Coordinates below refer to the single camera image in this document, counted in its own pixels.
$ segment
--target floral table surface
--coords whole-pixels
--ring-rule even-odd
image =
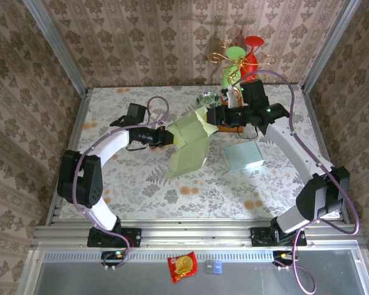
[[[86,150],[104,135],[108,125],[126,114],[129,103],[146,105],[154,95],[165,97],[170,104],[168,124],[196,108],[197,95],[218,92],[217,86],[95,88],[79,142]],[[297,131],[318,147],[300,88],[294,85],[294,122]],[[269,102],[282,103],[289,109],[291,96],[286,85],[266,85]],[[154,100],[151,112],[165,112],[163,101]],[[246,127],[243,137],[255,136]],[[303,183],[293,165],[272,141],[260,132],[256,139],[265,158],[262,167],[229,173],[221,149],[243,143],[236,133],[212,135],[205,165],[193,173],[168,180],[165,177],[169,157],[175,147],[117,152],[103,167],[103,198],[121,218],[271,218],[295,204]],[[72,204],[65,203],[61,218],[82,218]]]

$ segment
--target patterned wall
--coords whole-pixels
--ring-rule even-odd
[[[15,294],[79,100],[22,0],[0,0],[0,294]]]
[[[332,161],[351,172],[349,192],[369,247],[369,0],[362,1],[311,97]]]
[[[264,69],[301,82],[343,0],[43,3],[92,88],[219,84],[221,66],[207,61],[207,55],[219,52],[223,39],[244,45],[244,37],[254,34],[265,39],[264,53],[277,56],[277,63]]]

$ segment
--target red packet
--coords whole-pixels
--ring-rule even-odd
[[[168,258],[172,283],[177,283],[181,278],[194,275],[197,272],[197,259],[194,252],[187,255]]]

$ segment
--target purple cable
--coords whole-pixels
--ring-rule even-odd
[[[80,211],[80,212],[82,212],[84,215],[85,215],[85,217],[93,224],[93,226],[96,228],[96,229],[98,229],[98,230],[100,230],[100,231],[102,231],[102,232],[104,232],[105,234],[107,234],[107,235],[112,235],[112,236],[114,236],[114,237],[119,237],[119,238],[121,238],[123,241],[125,241],[125,244],[126,244],[126,247],[127,247],[127,249],[126,249],[126,252],[125,252],[125,256],[123,257],[123,260],[117,265],[117,268],[119,268],[122,264],[123,264],[123,262],[125,261],[125,259],[126,259],[126,257],[127,257],[127,253],[130,251],[130,243],[129,243],[129,241],[124,237],[124,236],[122,236],[121,234],[117,234],[117,233],[115,233],[115,232],[110,232],[110,231],[108,231],[108,230],[106,230],[106,229],[103,229],[102,227],[100,227],[98,224],[94,224],[94,221],[93,221],[93,219],[92,219],[92,217],[88,214],[88,212],[86,212],[85,211],[85,208],[83,208],[83,207],[81,207],[81,206],[79,206],[79,204],[77,203],[77,201],[76,201],[76,184],[77,184],[77,181],[78,181],[78,174],[79,174],[79,171],[81,170],[81,165],[82,165],[82,162],[83,162],[83,160],[84,160],[84,158],[85,158],[85,156],[88,154],[88,153],[90,153],[92,150],[94,150],[101,142],[103,142],[105,139],[107,139],[108,137],[110,137],[112,134],[115,134],[116,132],[119,132],[119,131],[123,131],[123,130],[128,130],[128,129],[133,129],[133,128],[138,128],[138,127],[150,127],[150,126],[153,126],[153,125],[155,125],[155,124],[158,124],[158,123],[160,123],[160,122],[163,122],[163,121],[165,121],[165,120],[167,120],[167,118],[168,118],[168,115],[169,115],[169,110],[170,110],[170,108],[169,108],[169,104],[168,104],[168,101],[164,98],[164,97],[162,97],[162,96],[158,96],[158,95],[156,95],[156,96],[154,96],[154,97],[152,97],[150,100],[148,100],[148,104],[147,104],[147,107],[149,108],[149,104],[150,104],[150,102],[152,101],[152,100],[154,100],[155,98],[159,98],[159,99],[161,99],[161,100],[163,100],[164,101],[164,103],[165,103],[165,105],[167,106],[167,111],[165,112],[165,114],[164,114],[164,116],[163,116],[163,118],[161,118],[160,120],[157,120],[157,121],[155,121],[155,122],[152,122],[152,123],[148,123],[148,124],[144,124],[144,125],[131,125],[131,126],[126,126],[126,127],[119,127],[119,128],[117,128],[117,129],[114,129],[114,130],[112,130],[111,132],[108,132],[107,134],[105,134],[105,135],[103,135],[100,139],[98,139],[98,140],[96,140],[96,142],[94,142],[82,155],[81,155],[81,157],[79,158],[79,161],[78,161],[78,163],[77,163],[77,165],[76,165],[76,168],[75,168],[75,172],[74,172],[74,181],[73,181],[73,203],[74,203],[74,206],[75,206],[75,208],[78,210],[78,211]]]
[[[299,138],[299,136],[295,132],[294,124],[293,124],[293,113],[294,113],[294,100],[295,100],[295,95],[294,95],[294,89],[291,86],[291,84],[289,83],[289,81],[286,78],[284,78],[282,75],[277,74],[274,71],[269,71],[267,69],[260,69],[258,71],[254,71],[254,72],[251,72],[251,73],[246,74],[245,76],[243,76],[242,78],[240,78],[237,82],[231,84],[231,86],[235,86],[236,84],[238,84],[238,83],[242,82],[244,79],[246,79],[248,76],[251,76],[251,75],[254,75],[254,74],[257,74],[257,73],[266,73],[266,74],[275,75],[275,76],[279,77],[280,79],[282,79],[283,82],[285,82],[287,84],[288,88],[290,89],[291,97],[292,97],[291,104],[290,104],[290,117],[288,118],[288,122],[289,122],[289,125],[290,125],[291,133],[294,136],[294,138],[297,140],[297,142],[300,144],[300,146],[307,152],[307,154],[312,158],[312,160],[315,163],[319,164],[319,167],[325,172],[325,174],[329,177],[329,179],[333,182],[333,184],[343,194],[343,197],[344,197],[345,201],[347,202],[347,204],[349,205],[350,210],[352,212],[352,215],[354,216],[354,229],[352,231],[344,230],[344,229],[341,229],[338,226],[334,225],[330,221],[327,221],[327,220],[321,219],[321,218],[320,218],[320,220],[323,221],[324,223],[328,224],[329,226],[333,227],[334,229],[336,229],[336,230],[344,233],[344,234],[355,235],[359,231],[359,217],[358,217],[358,214],[357,214],[357,212],[355,210],[355,207],[354,207],[353,202],[350,200],[350,198],[347,195],[346,191],[340,186],[340,184],[333,177],[333,175],[328,171],[328,169],[324,165],[322,165],[322,163],[319,162],[318,158],[302,142],[301,138]],[[317,221],[315,220],[315,221],[311,221],[311,222],[307,223],[305,226],[302,227],[302,229],[304,229],[305,227],[308,227],[308,226],[314,224],[315,222],[317,222]],[[296,237],[295,237],[295,241],[294,241],[294,245],[293,245],[293,250],[292,250],[292,252],[293,252],[292,255],[293,255],[293,258],[294,258],[293,259],[294,274],[295,274],[296,281],[298,282],[298,284],[301,287],[302,291],[305,292],[306,294],[313,295],[315,293],[316,289],[317,289],[316,283],[315,283],[315,280],[314,280],[313,276],[310,274],[309,271],[307,271],[303,267],[297,266],[296,265],[296,262],[295,262],[296,244],[298,243],[298,239],[299,239],[300,233],[301,233],[301,229],[299,229],[297,231],[297,233],[296,233]],[[300,281],[300,279],[298,277],[297,268],[302,269],[303,271],[305,271],[312,278],[312,281],[313,281],[313,284],[314,284],[314,288],[313,288],[313,290],[311,292],[307,291],[303,287],[303,285],[301,284],[301,281]]]

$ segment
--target purple wire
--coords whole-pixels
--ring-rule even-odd
[[[319,164],[319,167],[325,172],[325,174],[329,177],[329,179],[333,182],[333,184],[343,194],[343,197],[344,197],[345,201],[347,202],[347,204],[349,205],[350,210],[352,212],[352,215],[354,217],[354,229],[352,231],[344,230],[344,229],[341,229],[340,227],[334,225],[332,222],[330,222],[328,220],[325,220],[325,219],[322,219],[322,218],[320,218],[320,220],[323,221],[324,223],[328,224],[332,228],[334,228],[334,229],[336,229],[336,230],[338,230],[338,231],[340,231],[344,234],[355,235],[359,231],[359,217],[358,217],[358,214],[355,210],[353,202],[350,200],[350,197],[347,195],[346,191],[340,186],[339,182],[337,182],[335,177],[333,177],[333,175],[329,172],[328,168],[325,167],[321,162],[319,162],[317,156],[312,153],[312,151],[303,143],[301,138],[299,138],[299,136],[295,132],[294,124],[293,124],[295,95],[294,95],[294,88],[289,83],[289,81],[286,78],[284,78],[282,75],[280,75],[278,73],[275,73],[274,71],[269,71],[267,69],[259,69],[257,71],[246,74],[245,76],[240,78],[237,82],[231,84],[231,86],[235,86],[236,84],[238,84],[238,83],[242,82],[244,79],[246,79],[248,76],[258,74],[258,73],[266,73],[266,74],[275,75],[275,76],[279,77],[280,79],[282,79],[283,82],[287,84],[288,88],[290,89],[291,97],[292,97],[291,104],[290,104],[290,117],[288,118],[288,123],[290,125],[291,133],[294,136],[294,138],[296,139],[296,141],[300,144],[300,146],[307,152],[307,154],[312,158],[312,160],[315,163]],[[305,227],[311,226],[315,222],[317,222],[317,221],[314,220],[314,221],[311,221],[311,222],[307,223],[305,226],[302,227],[302,229],[304,229]],[[292,250],[294,274],[295,274],[296,281],[298,282],[298,284],[299,284],[300,288],[302,289],[302,291],[305,292],[306,294],[313,295],[315,293],[316,289],[317,289],[317,286],[316,286],[316,283],[315,283],[315,280],[314,280],[313,276],[305,268],[297,266],[296,262],[295,262],[296,244],[298,243],[298,239],[299,239],[300,234],[301,234],[301,229],[299,229],[296,233],[296,237],[295,237],[295,241],[294,241],[294,245],[293,245],[293,250]],[[313,288],[312,291],[309,292],[303,287],[303,285],[301,284],[301,281],[298,277],[297,269],[303,270],[304,272],[306,272],[310,276],[310,278],[313,281],[313,285],[314,285],[314,288]]]
[[[100,139],[98,139],[98,140],[96,140],[96,142],[94,142],[82,155],[81,155],[81,157],[79,158],[79,161],[78,161],[78,163],[77,163],[77,165],[76,165],[76,168],[75,168],[75,172],[74,172],[74,181],[73,181],[73,203],[74,203],[74,206],[75,206],[75,208],[78,210],[78,211],[80,211],[80,212],[82,212],[84,215],[85,215],[85,217],[93,224],[93,226],[96,228],[96,229],[98,229],[98,230],[100,230],[100,231],[102,231],[103,233],[105,233],[105,234],[107,234],[107,235],[112,235],[112,236],[114,236],[114,237],[119,237],[119,238],[121,238],[123,241],[125,241],[125,244],[126,244],[126,247],[127,247],[127,249],[126,249],[126,255],[123,257],[123,260],[117,265],[117,268],[119,268],[122,264],[123,264],[123,262],[125,261],[125,259],[126,259],[126,257],[127,257],[127,253],[130,251],[130,243],[129,243],[129,241],[124,237],[124,236],[122,236],[121,234],[117,234],[117,233],[115,233],[115,232],[110,232],[110,231],[108,231],[108,230],[106,230],[106,229],[104,229],[104,228],[102,228],[102,227],[100,227],[98,224],[94,224],[94,221],[93,221],[93,219],[92,219],[92,217],[91,217],[91,215],[89,215],[88,214],[88,212],[86,212],[86,210],[85,210],[85,208],[83,208],[83,207],[81,207],[81,206],[79,206],[79,204],[77,203],[77,201],[76,201],[76,184],[77,184],[77,181],[78,181],[78,174],[79,174],[79,171],[81,170],[81,165],[82,165],[82,162],[83,162],[83,160],[84,160],[84,158],[85,158],[85,156],[88,154],[88,153],[90,153],[92,150],[94,150],[101,142],[103,142],[105,139],[107,139],[108,137],[110,137],[112,134],[115,134],[115,133],[117,133],[117,132],[120,132],[120,131],[123,131],[123,130],[128,130],[128,129],[133,129],[133,128],[139,128],[139,127],[150,127],[150,126],[153,126],[153,125],[155,125],[155,124],[158,124],[158,123],[160,123],[160,122],[163,122],[163,121],[165,121],[165,120],[167,120],[167,118],[168,118],[168,115],[169,115],[169,110],[170,110],[170,108],[169,108],[169,104],[168,104],[168,101],[164,98],[164,97],[162,97],[162,96],[158,96],[158,95],[156,95],[156,96],[154,96],[154,97],[152,97],[150,100],[148,100],[148,104],[147,104],[147,106],[149,107],[149,104],[150,104],[150,102],[152,101],[152,100],[154,100],[154,99],[156,99],[156,98],[159,98],[159,99],[161,99],[161,100],[163,100],[164,101],[164,103],[165,103],[165,105],[167,106],[167,111],[165,112],[165,114],[164,114],[164,116],[163,116],[163,118],[161,118],[160,120],[157,120],[157,121],[155,121],[155,122],[152,122],[152,123],[148,123],[148,124],[144,124],[144,125],[131,125],[131,126],[126,126],[126,127],[119,127],[119,128],[117,128],[117,129],[114,129],[114,130],[112,130],[111,132],[108,132],[107,134],[105,134],[105,135],[103,135]]]

